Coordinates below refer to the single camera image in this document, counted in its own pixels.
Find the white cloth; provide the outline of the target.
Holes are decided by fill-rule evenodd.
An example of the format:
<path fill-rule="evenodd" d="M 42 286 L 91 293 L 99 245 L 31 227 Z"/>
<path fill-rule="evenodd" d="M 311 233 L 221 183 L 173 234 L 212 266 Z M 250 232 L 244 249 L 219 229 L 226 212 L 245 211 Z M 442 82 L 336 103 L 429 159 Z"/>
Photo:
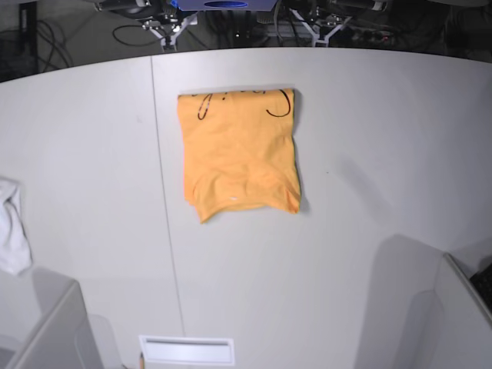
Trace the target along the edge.
<path fill-rule="evenodd" d="M 17 182 L 1 178 L 1 270 L 20 275 L 32 266 L 32 253 L 21 212 Z"/>

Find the orange T-shirt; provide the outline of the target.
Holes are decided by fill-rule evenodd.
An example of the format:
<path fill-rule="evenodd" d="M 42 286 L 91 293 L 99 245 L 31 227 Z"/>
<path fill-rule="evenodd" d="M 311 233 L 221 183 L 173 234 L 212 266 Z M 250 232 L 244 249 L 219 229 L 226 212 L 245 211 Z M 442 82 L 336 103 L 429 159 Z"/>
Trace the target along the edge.
<path fill-rule="evenodd" d="M 201 223 L 223 211 L 299 212 L 294 98 L 292 88 L 178 97 L 184 198 Z"/>

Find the white slotted tray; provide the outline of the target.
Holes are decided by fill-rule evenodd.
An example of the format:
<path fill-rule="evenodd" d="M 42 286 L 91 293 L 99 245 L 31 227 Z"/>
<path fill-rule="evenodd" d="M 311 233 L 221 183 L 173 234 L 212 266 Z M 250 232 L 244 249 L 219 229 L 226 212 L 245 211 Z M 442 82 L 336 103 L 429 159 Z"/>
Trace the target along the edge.
<path fill-rule="evenodd" d="M 141 353 L 148 363 L 191 366 L 235 366 L 230 338 L 140 335 Z"/>

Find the grey box right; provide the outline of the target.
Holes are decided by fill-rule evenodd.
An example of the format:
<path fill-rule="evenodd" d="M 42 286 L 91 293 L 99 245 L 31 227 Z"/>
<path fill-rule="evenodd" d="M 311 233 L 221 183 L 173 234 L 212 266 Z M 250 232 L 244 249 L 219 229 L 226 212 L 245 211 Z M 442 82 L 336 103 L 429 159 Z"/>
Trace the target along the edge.
<path fill-rule="evenodd" d="M 394 366 L 491 367 L 491 313 L 451 255 L 433 288 L 414 296 Z"/>

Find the black keyboard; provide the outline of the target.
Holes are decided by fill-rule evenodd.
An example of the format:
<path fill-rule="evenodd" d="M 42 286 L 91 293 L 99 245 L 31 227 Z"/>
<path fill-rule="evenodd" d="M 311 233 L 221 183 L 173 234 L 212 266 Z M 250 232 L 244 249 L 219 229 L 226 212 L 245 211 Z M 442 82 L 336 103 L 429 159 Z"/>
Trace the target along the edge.
<path fill-rule="evenodd" d="M 489 310 L 492 309 L 492 264 L 470 278 L 471 284 Z"/>

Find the grey box left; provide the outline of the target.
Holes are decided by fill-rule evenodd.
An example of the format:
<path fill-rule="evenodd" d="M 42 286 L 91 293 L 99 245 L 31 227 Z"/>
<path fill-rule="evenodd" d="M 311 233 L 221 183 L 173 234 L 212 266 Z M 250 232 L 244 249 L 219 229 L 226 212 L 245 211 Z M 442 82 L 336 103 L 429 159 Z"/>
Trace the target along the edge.
<path fill-rule="evenodd" d="M 1 367 L 104 367 L 77 281 L 1 276 Z"/>

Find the grey box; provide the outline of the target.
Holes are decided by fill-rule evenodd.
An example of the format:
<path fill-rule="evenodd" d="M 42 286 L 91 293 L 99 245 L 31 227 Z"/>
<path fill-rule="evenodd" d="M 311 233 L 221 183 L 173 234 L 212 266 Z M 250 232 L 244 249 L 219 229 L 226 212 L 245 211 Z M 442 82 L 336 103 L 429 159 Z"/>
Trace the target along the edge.
<path fill-rule="evenodd" d="M 77 281 L 1 276 L 1 367 L 104 367 Z"/>
<path fill-rule="evenodd" d="M 491 367 L 491 313 L 451 255 L 433 288 L 414 296 L 394 366 Z"/>

